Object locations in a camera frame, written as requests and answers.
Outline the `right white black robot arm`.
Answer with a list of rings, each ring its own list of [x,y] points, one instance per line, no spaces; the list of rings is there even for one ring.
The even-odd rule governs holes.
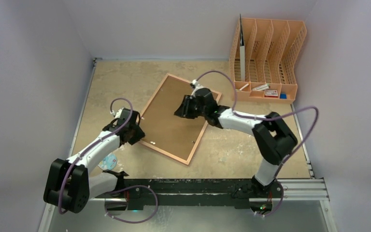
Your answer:
[[[262,162],[252,177],[252,191],[259,197],[270,192],[282,161],[298,144],[296,136],[278,113],[258,116],[233,111],[219,105],[213,93],[205,87],[185,95],[174,115],[187,119],[203,117],[213,127],[253,136],[262,155]]]

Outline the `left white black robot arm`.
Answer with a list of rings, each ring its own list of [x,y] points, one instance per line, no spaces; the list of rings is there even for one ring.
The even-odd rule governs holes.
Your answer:
[[[122,196],[126,172],[106,170],[95,177],[89,174],[122,145],[133,145],[145,137],[140,120],[139,112],[121,108],[83,150],[67,159],[53,161],[43,193],[44,202],[57,206],[61,212],[79,213],[88,200],[104,193],[114,198]]]

